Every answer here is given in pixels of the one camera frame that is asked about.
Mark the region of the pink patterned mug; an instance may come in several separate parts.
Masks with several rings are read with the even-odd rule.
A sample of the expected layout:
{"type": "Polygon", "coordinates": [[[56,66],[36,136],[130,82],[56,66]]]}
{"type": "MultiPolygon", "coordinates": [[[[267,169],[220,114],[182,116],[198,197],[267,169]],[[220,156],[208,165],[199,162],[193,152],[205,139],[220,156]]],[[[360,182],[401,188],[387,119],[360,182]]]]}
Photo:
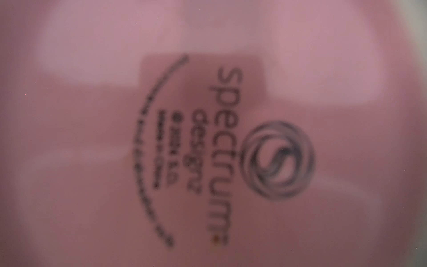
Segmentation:
{"type": "Polygon", "coordinates": [[[400,1],[2,1],[4,267],[402,267],[400,1]]]}

